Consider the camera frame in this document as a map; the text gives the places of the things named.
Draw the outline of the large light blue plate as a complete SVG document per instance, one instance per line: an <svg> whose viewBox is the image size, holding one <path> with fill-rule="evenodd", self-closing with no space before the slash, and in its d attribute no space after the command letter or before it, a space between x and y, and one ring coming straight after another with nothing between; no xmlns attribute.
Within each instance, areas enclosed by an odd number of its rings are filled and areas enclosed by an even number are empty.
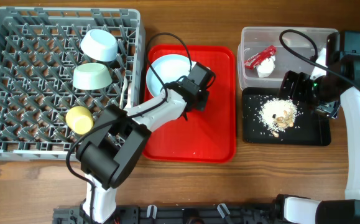
<svg viewBox="0 0 360 224"><path fill-rule="evenodd" d="M181 76L190 73L189 58L179 54L168 54L152 62L152 68L157 72L163 83L173 82ZM151 69L146 75L146 85L149 93L156 97L162 91L162 84Z"/></svg>

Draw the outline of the rice and peanut shells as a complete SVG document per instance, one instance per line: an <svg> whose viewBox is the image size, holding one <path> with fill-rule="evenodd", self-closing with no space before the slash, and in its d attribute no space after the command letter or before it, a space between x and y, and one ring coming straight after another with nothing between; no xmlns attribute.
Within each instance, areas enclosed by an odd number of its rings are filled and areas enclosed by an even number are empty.
<svg viewBox="0 0 360 224"><path fill-rule="evenodd" d="M297 105L292 100L279 98L267 98L267 101L262 103L257 110L259 122L275 138L278 138L287 129L294 128L299 114Z"/></svg>

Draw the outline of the white napkin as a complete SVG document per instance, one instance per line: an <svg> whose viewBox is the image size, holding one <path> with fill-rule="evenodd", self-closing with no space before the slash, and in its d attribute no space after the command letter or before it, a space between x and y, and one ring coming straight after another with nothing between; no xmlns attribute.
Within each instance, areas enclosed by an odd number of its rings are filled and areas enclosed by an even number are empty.
<svg viewBox="0 0 360 224"><path fill-rule="evenodd" d="M275 56L263 60L257 67L257 74L260 78L268 77L275 69Z"/></svg>

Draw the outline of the red sauce packet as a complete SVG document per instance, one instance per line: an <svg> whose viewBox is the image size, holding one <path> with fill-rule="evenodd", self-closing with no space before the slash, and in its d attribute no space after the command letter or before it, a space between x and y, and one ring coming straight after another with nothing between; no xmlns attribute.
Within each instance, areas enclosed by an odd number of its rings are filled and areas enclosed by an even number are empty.
<svg viewBox="0 0 360 224"><path fill-rule="evenodd" d="M254 54L252 57L249 57L247 60L244 61L244 66L246 69L254 69L256 66L260 65L265 59L271 58L277 52L276 47L270 45L269 47L265 48L263 51L259 52L258 54Z"/></svg>

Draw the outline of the white plastic fork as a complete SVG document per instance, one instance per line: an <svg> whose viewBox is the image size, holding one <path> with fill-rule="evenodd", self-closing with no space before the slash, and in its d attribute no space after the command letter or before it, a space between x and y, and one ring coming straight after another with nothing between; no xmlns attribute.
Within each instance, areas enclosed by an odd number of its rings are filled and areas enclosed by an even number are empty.
<svg viewBox="0 0 360 224"><path fill-rule="evenodd" d="M132 82L130 82L127 86L127 103L125 105L125 108L131 108L132 107Z"/></svg>

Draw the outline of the light blue bowl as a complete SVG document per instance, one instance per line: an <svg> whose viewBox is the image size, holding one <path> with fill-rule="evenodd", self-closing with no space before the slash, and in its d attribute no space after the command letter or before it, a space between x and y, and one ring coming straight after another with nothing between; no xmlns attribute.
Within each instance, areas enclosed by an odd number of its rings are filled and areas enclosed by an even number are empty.
<svg viewBox="0 0 360 224"><path fill-rule="evenodd" d="M112 62L118 54L118 41L105 30L91 29L80 42L80 48L92 59Z"/></svg>

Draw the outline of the green bowl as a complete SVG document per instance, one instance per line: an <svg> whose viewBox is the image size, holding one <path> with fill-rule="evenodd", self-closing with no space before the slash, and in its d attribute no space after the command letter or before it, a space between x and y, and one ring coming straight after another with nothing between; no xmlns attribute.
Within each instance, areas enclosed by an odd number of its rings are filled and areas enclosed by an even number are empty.
<svg viewBox="0 0 360 224"><path fill-rule="evenodd" d="M107 66L101 63L84 63L73 72L73 86L81 90L98 90L107 87L113 79Z"/></svg>

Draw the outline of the yellow plastic cup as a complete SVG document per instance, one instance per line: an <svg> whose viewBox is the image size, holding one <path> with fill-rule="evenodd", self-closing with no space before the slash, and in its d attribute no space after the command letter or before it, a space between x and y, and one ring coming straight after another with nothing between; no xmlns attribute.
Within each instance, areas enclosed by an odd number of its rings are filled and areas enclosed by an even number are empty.
<svg viewBox="0 0 360 224"><path fill-rule="evenodd" d="M91 112L83 106L75 106L68 110L65 122L72 131L80 135L86 134L94 126Z"/></svg>

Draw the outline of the white plastic spoon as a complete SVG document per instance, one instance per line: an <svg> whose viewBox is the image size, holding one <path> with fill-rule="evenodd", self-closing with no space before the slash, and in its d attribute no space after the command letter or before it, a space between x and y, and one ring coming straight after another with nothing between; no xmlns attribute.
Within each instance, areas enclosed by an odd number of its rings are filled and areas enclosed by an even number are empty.
<svg viewBox="0 0 360 224"><path fill-rule="evenodd" d="M121 95L120 95L120 100L119 100L119 107L120 109L123 109L123 103L124 103L124 95L126 93L128 87L128 80L126 77L124 77L124 81L123 81L123 85L122 85L122 89L121 89Z"/></svg>

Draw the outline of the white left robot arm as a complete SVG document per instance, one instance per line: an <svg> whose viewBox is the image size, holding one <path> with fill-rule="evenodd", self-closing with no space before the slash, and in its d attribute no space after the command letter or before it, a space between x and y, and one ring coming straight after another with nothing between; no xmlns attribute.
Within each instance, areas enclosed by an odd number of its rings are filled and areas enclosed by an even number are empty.
<svg viewBox="0 0 360 224"><path fill-rule="evenodd" d="M80 138L76 158L88 184L82 205L89 223L108 221L116 209L116 192L137 164L151 134L166 123L204 110L216 75L196 63L188 75L163 85L158 96L139 106L103 110L96 126Z"/></svg>

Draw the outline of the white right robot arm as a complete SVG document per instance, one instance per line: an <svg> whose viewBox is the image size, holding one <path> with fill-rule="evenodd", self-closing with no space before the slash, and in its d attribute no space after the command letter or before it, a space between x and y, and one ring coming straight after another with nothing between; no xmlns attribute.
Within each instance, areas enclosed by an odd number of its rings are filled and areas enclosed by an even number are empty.
<svg viewBox="0 0 360 224"><path fill-rule="evenodd" d="M311 79L305 73L285 74L279 96L306 103L325 116L339 103L346 119L348 140L348 180L343 200L312 200L293 195L278 195L270 218L284 223L360 223L360 32L334 32L326 40L326 62L317 56L306 58L292 50L284 40L282 47L292 55L326 73Z"/></svg>

